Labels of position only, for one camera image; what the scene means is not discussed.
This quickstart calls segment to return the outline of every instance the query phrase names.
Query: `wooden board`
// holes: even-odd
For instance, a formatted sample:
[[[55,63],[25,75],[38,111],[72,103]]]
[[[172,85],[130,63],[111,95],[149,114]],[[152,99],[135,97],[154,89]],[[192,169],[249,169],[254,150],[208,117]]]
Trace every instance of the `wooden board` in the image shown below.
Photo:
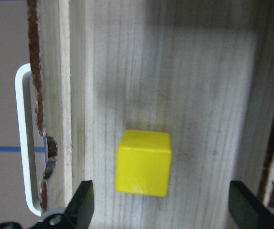
[[[257,191],[274,115],[274,0],[39,0],[38,14],[50,207],[92,179],[91,228],[232,228],[229,181]],[[166,198],[115,192],[129,128],[171,134]]]

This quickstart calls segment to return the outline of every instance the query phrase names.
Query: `yellow cube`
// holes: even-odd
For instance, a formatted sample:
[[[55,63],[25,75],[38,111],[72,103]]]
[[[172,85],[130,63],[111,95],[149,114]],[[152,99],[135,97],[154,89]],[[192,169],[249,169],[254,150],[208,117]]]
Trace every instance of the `yellow cube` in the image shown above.
[[[126,130],[117,153],[116,191],[165,197],[171,158],[170,134]]]

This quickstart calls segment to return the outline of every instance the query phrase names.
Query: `blue tape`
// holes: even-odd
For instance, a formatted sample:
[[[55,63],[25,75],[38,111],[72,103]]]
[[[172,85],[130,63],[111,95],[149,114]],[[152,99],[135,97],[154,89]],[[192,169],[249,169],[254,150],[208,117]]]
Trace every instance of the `blue tape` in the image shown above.
[[[48,161],[48,158],[47,158],[47,152],[46,152],[46,149],[47,149],[47,145],[46,145],[46,138],[45,137],[43,137],[42,138],[42,141],[43,141],[43,148],[44,148],[44,153],[45,153],[45,161],[46,161],[46,163],[47,163],[47,161]]]
[[[36,153],[45,153],[46,147],[35,147]],[[21,152],[21,148],[19,146],[0,146],[0,152]]]

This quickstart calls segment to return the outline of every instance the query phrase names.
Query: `metal screw head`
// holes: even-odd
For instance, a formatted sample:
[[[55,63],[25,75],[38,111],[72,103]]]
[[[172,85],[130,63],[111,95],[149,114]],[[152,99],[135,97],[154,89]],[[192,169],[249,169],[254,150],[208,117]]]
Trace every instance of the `metal screw head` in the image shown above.
[[[49,220],[50,225],[56,225],[62,221],[62,216],[61,215],[56,215],[52,219]]]

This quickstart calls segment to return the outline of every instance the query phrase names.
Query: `wood grain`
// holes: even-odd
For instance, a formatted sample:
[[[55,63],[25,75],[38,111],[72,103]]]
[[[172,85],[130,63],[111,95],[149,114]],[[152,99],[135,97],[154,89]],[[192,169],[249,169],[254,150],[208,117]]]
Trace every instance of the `wood grain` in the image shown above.
[[[39,4],[44,98],[53,101],[46,132],[66,144],[60,167],[72,152],[72,174],[56,171],[55,187],[93,180],[93,229],[233,228],[229,181],[257,191],[274,115],[274,0],[76,0],[69,32],[68,11]],[[171,134],[166,198],[115,192],[129,128]],[[58,185],[65,199],[70,185]]]

